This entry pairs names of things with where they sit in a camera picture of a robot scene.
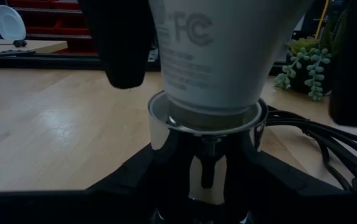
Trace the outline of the green artificial succulent plant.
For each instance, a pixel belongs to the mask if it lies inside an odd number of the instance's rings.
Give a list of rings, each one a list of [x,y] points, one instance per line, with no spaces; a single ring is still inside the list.
[[[346,19],[347,10],[330,19],[319,39],[290,40],[287,62],[274,86],[306,94],[313,101],[321,101],[329,94],[346,34]]]

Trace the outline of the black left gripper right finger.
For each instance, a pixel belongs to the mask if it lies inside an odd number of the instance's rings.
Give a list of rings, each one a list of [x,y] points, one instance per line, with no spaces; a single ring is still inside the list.
[[[224,199],[231,220],[253,224],[357,224],[357,182],[341,190],[257,152],[248,135],[224,145]]]

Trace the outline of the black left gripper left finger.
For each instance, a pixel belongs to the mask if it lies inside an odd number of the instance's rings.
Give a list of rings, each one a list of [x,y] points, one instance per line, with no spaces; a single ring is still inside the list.
[[[3,224],[192,224],[194,137],[169,133],[85,190],[0,192]]]

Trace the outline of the red storage shelf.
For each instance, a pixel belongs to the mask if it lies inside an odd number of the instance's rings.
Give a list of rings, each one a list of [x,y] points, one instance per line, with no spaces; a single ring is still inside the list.
[[[77,0],[6,0],[22,17],[28,39],[63,40],[68,54],[96,54]]]

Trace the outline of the chrome lamp socket base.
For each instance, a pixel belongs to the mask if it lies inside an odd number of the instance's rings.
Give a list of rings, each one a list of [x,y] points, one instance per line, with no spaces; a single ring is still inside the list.
[[[263,100],[229,128],[195,127],[171,117],[165,92],[150,99],[155,222],[157,224],[250,224],[249,157],[260,151],[268,115]]]

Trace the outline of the orange wooden desk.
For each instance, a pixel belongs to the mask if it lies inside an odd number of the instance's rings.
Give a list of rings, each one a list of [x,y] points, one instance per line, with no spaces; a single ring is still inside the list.
[[[13,45],[0,45],[0,52],[7,50],[34,50],[37,53],[53,53],[63,49],[67,49],[66,41],[61,40],[26,40],[27,45],[22,48],[17,48]],[[12,40],[0,39],[0,43],[10,43]]]

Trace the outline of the white frosted lightbulb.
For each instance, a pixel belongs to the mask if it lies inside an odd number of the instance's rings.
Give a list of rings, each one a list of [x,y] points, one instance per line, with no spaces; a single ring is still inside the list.
[[[169,101],[202,114],[245,111],[313,2],[148,0]]]

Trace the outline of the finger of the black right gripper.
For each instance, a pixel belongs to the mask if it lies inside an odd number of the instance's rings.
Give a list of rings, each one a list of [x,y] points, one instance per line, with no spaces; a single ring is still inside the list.
[[[148,0],[78,0],[112,86],[140,86],[154,39]]]
[[[350,0],[342,21],[328,111],[336,124],[357,127],[357,0]]]

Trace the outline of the yellow pole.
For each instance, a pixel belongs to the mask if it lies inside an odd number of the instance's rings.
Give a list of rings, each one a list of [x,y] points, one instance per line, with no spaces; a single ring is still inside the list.
[[[323,21],[324,21],[326,12],[327,12],[327,10],[328,10],[329,3],[330,3],[330,0],[325,0],[324,8],[323,8],[322,13],[321,13],[321,16],[320,16],[320,18],[319,18],[317,30],[316,30],[315,35],[314,35],[314,38],[315,38],[315,39],[317,39],[317,38],[319,37],[319,35],[320,35],[322,23],[323,23]]]

